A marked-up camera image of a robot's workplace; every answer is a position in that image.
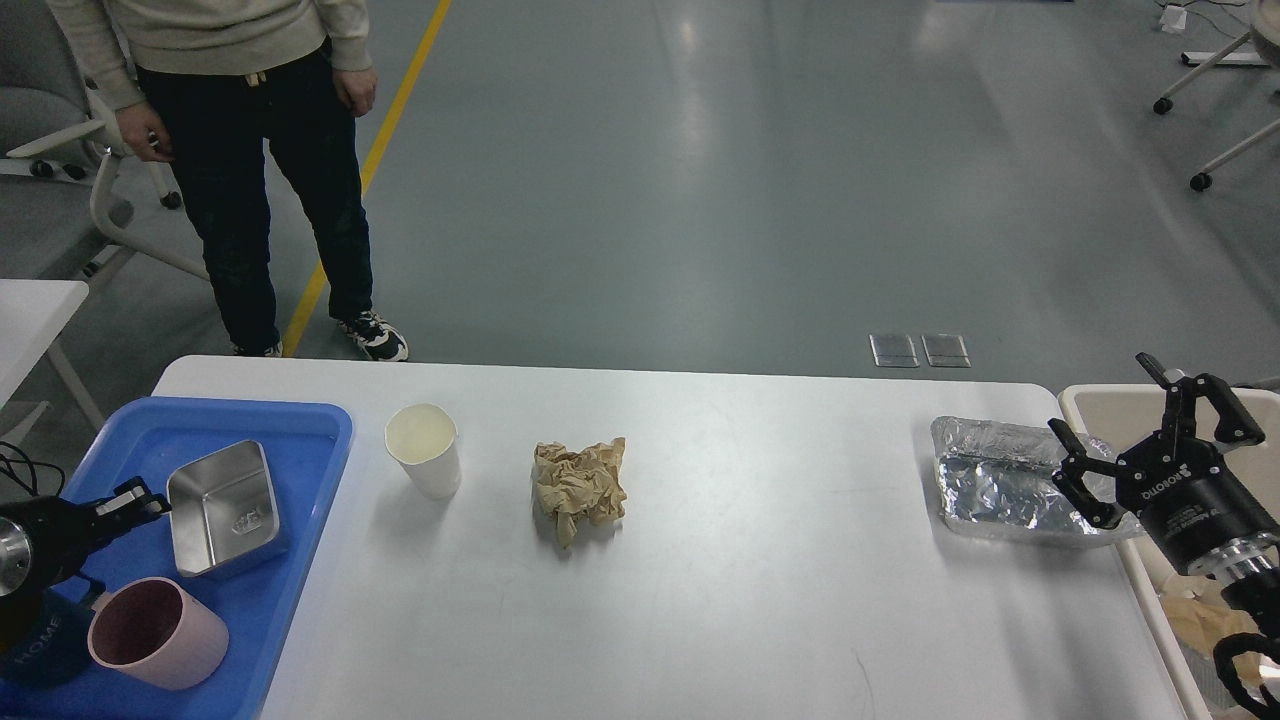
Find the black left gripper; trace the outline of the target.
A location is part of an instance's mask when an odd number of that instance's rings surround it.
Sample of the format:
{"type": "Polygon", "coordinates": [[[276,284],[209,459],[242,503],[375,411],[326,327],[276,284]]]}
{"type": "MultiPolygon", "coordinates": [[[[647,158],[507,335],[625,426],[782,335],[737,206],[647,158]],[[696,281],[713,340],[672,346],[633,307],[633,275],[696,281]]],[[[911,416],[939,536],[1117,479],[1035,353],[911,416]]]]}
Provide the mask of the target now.
{"type": "Polygon", "coordinates": [[[142,527],[170,511],[166,496],[141,477],[88,503],[55,496],[4,503],[3,598],[37,594],[79,571],[93,552],[95,527],[142,527]]]}

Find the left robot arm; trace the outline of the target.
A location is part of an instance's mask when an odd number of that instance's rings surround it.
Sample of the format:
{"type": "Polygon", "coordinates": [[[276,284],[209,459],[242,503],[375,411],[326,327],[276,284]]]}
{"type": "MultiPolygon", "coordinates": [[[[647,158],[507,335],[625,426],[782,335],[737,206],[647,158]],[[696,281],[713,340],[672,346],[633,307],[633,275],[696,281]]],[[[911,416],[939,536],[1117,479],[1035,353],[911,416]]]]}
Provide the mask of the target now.
{"type": "Polygon", "coordinates": [[[37,623],[46,591],[81,573],[91,555],[172,511],[141,477],[83,503],[38,495],[1,510],[3,651],[37,623]]]}

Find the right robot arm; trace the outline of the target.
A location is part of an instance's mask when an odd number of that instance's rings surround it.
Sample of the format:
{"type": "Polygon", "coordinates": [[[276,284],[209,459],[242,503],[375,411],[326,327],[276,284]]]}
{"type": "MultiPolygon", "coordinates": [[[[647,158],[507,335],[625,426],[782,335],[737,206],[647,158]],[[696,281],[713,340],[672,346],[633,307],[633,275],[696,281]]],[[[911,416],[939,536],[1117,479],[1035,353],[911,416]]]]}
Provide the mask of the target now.
{"type": "Polygon", "coordinates": [[[1164,391],[1160,427],[1105,461],[1088,455],[1065,420],[1050,420],[1065,451],[1053,486],[1091,527],[1112,530],[1133,515],[1176,574],[1224,584],[1228,606],[1247,612],[1257,629],[1215,644],[1216,675],[1253,717],[1275,719],[1275,694],[1265,687],[1251,693],[1235,660],[1249,652],[1277,657],[1277,566],[1266,555],[1277,544],[1277,520],[1225,460],[1266,434],[1224,379],[1171,373],[1146,352],[1135,360],[1164,391]]]}

